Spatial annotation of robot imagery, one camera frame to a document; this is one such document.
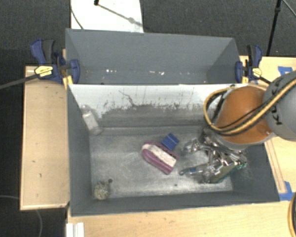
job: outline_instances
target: wooden table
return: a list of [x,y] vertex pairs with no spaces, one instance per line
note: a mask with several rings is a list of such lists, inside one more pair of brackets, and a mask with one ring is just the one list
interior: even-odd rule
[[[296,69],[296,58],[264,57],[263,76],[274,80],[278,66]],[[33,67],[26,68],[26,76]],[[43,80],[25,84],[21,210],[65,207],[70,200],[66,140],[66,92]],[[296,190],[296,142],[274,138],[266,144],[278,190],[283,180]],[[71,217],[84,223],[86,237],[290,236],[288,201],[189,210]]]

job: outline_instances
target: gray bin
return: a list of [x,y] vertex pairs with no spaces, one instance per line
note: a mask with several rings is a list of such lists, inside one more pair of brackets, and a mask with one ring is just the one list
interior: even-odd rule
[[[199,136],[206,96],[234,83],[233,39],[67,30],[66,50],[81,66],[79,84],[68,90],[72,216],[279,200],[263,145],[249,148],[246,169],[218,184],[178,174],[206,162],[202,153],[181,157],[170,175],[140,154],[145,141],[170,132],[180,139],[177,153]],[[81,117],[85,104],[103,128],[97,136]],[[109,178],[109,199],[94,199],[96,183]]]

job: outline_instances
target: small white object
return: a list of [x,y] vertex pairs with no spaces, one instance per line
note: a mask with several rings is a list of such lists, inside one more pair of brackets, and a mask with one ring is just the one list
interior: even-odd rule
[[84,223],[66,224],[66,237],[84,237]]
[[177,160],[169,155],[167,152],[164,152],[161,148],[155,146],[155,145],[150,145],[150,144],[144,144],[142,147],[143,149],[147,149],[151,151],[156,157],[158,157],[161,161],[163,161],[165,164],[167,164],[170,167],[174,167],[176,164]]
[[81,106],[82,118],[92,135],[100,134],[103,129],[97,123],[91,108],[88,105]]

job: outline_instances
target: black floor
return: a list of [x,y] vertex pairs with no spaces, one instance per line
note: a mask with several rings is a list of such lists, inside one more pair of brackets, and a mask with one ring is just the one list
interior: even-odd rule
[[[286,0],[296,12],[296,0]],[[236,39],[240,54],[258,44],[265,54],[276,0],[141,0],[146,32],[223,36]],[[65,47],[69,0],[0,0],[0,83],[19,79],[34,63],[29,45],[55,39]],[[296,56],[296,19],[282,4],[272,56]],[[19,195],[22,142],[22,86],[0,91],[0,195]],[[64,235],[64,210],[43,210],[42,236]],[[38,236],[35,212],[21,213],[18,202],[0,198],[0,237]]]

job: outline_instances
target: bin floor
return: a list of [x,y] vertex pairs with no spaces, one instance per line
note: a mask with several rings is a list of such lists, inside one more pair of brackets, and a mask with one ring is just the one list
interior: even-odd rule
[[183,145],[199,131],[199,125],[105,128],[100,135],[90,136],[92,187],[111,178],[111,198],[232,191],[229,177],[217,184],[199,184],[179,175],[183,168],[206,163],[205,153],[180,157],[169,175],[150,165],[141,154],[145,141],[160,142],[169,132],[180,138],[174,150],[179,154]]

